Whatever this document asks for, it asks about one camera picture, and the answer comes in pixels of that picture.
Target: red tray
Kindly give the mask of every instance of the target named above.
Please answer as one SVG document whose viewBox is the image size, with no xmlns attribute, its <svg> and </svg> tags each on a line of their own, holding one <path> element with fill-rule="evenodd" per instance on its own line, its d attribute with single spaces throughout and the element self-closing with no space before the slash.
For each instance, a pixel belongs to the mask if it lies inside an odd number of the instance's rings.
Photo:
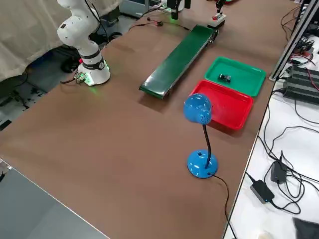
<svg viewBox="0 0 319 239">
<path fill-rule="evenodd" d="M 210 99 L 213 121 L 235 130 L 244 126 L 254 101 L 249 95 L 208 80 L 201 80 L 191 95 L 195 93 Z"/>
</svg>

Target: conveyor belt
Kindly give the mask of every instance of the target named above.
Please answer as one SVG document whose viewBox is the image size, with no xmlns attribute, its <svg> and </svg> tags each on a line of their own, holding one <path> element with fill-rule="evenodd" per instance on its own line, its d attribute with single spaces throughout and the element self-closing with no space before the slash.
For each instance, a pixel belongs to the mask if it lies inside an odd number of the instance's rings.
<svg viewBox="0 0 319 239">
<path fill-rule="evenodd" d="M 140 90 L 162 99 L 211 37 L 214 39 L 216 34 L 215 29 L 196 25 L 174 51 L 144 81 L 140 86 Z"/>
</svg>

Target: power adapter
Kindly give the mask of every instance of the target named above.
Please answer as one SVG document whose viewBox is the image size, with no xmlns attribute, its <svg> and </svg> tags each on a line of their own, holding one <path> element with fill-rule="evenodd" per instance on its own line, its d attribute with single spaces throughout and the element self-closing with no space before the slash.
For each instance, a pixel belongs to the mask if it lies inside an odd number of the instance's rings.
<svg viewBox="0 0 319 239">
<path fill-rule="evenodd" d="M 262 181 L 258 180 L 256 181 L 252 176 L 250 176 L 248 173 L 246 173 L 250 180 L 253 182 L 253 184 L 250 186 L 251 191 L 256 195 L 256 197 L 259 199 L 259 201 L 262 204 L 266 204 L 273 200 L 275 195 L 272 191 L 267 187 L 267 185 Z"/>
<path fill-rule="evenodd" d="M 287 165 L 281 161 L 276 161 L 271 166 L 271 181 L 282 184 L 287 179 Z"/>
</svg>

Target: brown table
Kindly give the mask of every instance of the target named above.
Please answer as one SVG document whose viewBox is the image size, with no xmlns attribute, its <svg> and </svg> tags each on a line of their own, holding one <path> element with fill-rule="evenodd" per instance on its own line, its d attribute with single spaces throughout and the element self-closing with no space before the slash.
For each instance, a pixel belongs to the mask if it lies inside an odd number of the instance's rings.
<svg viewBox="0 0 319 239">
<path fill-rule="evenodd" d="M 184 118 L 183 102 L 217 56 L 270 73 L 285 45 L 281 17 L 294 6 L 289 0 L 238 0 L 225 7 L 228 18 L 216 42 L 165 100 L 138 87 L 187 31 L 170 24 L 133 28 L 103 50 L 108 83 L 57 86 L 1 132 L 0 157 L 112 239 L 220 238 L 226 189 L 187 170 L 188 155 L 206 144 L 202 127 Z M 204 24 L 214 11 L 215 2 L 194 0 L 179 24 Z M 208 128 L 229 205 L 272 85 L 264 82 L 241 131 Z"/>
</svg>

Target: metal frame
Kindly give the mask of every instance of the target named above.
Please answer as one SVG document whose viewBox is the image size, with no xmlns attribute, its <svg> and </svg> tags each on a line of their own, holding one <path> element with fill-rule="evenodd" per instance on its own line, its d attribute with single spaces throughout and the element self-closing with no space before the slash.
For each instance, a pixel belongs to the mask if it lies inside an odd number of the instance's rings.
<svg viewBox="0 0 319 239">
<path fill-rule="evenodd" d="M 313 18 L 314 14 L 316 13 L 319 7 L 319 0 L 312 0 L 308 5 L 303 17 L 299 21 L 296 29 L 294 30 L 288 44 L 285 47 L 283 54 L 281 55 L 279 61 L 277 62 L 274 70 L 272 71 L 269 79 L 274 81 L 276 80 L 281 71 L 283 70 L 288 58 L 290 57 L 293 49 L 295 48 L 296 44 L 304 34 L 305 30 L 307 29 L 311 19 Z"/>
</svg>

